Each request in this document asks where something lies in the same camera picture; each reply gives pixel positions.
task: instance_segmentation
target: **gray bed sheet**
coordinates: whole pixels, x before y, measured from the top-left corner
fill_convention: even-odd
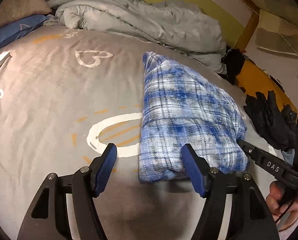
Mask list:
[[[237,102],[246,140],[268,151],[243,111],[245,95],[212,70],[156,43],[64,26],[43,26],[0,50],[0,225],[17,239],[47,174],[72,174],[109,142],[118,159],[95,199],[110,240],[191,239],[204,205],[188,180],[141,184],[138,150],[144,91],[142,56],[154,51],[201,73]],[[273,177],[250,166],[263,195]],[[227,197],[223,230],[230,214]],[[79,239],[68,196],[73,239]]]

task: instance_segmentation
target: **metal screw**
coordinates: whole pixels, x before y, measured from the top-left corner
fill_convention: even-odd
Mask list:
[[[250,180],[250,179],[252,179],[251,175],[248,174],[248,173],[243,174],[243,178],[244,178],[245,180]]]
[[[50,173],[47,176],[48,179],[54,179],[55,177],[56,177],[56,174],[55,173]]]
[[[219,170],[215,167],[210,168],[210,172],[213,174],[217,174],[219,172]]]
[[[88,167],[88,166],[84,166],[84,167],[82,167],[82,168],[80,169],[80,171],[81,171],[82,173],[86,173],[86,172],[89,171],[89,167]]]

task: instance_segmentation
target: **gray comforter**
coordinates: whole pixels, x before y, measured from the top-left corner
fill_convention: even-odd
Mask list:
[[[46,0],[57,8],[59,24],[155,42],[224,73],[226,43],[217,20],[181,1],[148,4],[143,0]]]

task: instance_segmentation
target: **blue pillow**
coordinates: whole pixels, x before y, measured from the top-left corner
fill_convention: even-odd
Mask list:
[[[26,36],[34,29],[40,27],[47,19],[48,17],[44,15],[35,14],[1,27],[0,48],[7,46],[9,43],[23,36]]]

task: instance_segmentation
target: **folded plaid shirt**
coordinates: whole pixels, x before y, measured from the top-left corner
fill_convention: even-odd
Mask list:
[[[226,91],[165,56],[146,52],[139,178],[142,182],[185,175],[181,148],[190,143],[211,167],[243,171],[248,159],[237,139],[246,126]]]

